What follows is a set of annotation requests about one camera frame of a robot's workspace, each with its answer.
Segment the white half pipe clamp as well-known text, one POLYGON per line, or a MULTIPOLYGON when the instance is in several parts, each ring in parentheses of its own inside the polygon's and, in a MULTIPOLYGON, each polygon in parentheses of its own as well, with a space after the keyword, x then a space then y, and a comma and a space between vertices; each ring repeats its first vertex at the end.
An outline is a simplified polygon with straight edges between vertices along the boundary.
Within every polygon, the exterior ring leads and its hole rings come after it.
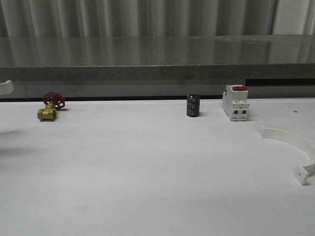
POLYGON ((11 94, 13 91, 14 87, 11 80, 7 80, 4 83, 0 83, 0 95, 11 94))
POLYGON ((306 185, 308 177, 315 173, 315 145, 308 139, 285 130, 260 125, 259 135, 262 139, 278 140, 291 144, 305 152, 311 161, 293 168, 293 175, 301 185, 306 185))

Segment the black cylindrical capacitor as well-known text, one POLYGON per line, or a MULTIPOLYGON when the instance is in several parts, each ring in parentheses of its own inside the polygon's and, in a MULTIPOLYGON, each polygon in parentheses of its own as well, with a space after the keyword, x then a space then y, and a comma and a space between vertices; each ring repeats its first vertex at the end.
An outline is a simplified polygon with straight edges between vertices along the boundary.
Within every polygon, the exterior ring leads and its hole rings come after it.
POLYGON ((200 96, 196 94, 187 95, 187 116, 195 118, 199 116, 200 110, 200 96))

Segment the brass valve red handwheel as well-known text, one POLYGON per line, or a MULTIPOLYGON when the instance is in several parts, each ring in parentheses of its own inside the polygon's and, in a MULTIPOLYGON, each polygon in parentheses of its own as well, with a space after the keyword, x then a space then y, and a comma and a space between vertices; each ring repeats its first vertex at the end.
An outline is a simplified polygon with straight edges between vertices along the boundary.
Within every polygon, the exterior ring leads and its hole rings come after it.
POLYGON ((39 120, 55 120, 57 117, 57 110, 65 106, 65 98, 58 92, 50 91, 43 96, 45 104, 44 109, 37 111, 37 118, 39 120))

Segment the grey stone ledge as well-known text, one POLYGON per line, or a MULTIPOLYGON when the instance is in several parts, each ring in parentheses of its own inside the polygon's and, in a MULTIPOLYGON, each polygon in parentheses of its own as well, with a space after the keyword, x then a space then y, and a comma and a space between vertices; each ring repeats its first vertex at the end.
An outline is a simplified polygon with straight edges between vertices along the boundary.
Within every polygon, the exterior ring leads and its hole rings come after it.
POLYGON ((21 81, 227 79, 313 84, 315 38, 301 35, 208 37, 4 37, 0 75, 21 81))

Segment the white circuit breaker red switch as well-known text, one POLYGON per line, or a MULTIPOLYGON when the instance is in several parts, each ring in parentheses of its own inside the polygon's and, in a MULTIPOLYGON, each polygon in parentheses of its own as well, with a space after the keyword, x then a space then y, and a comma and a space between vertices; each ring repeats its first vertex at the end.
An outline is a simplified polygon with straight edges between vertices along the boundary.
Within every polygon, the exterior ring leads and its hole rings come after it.
POLYGON ((249 114, 248 86, 226 85, 222 108, 231 121, 247 121, 249 114))

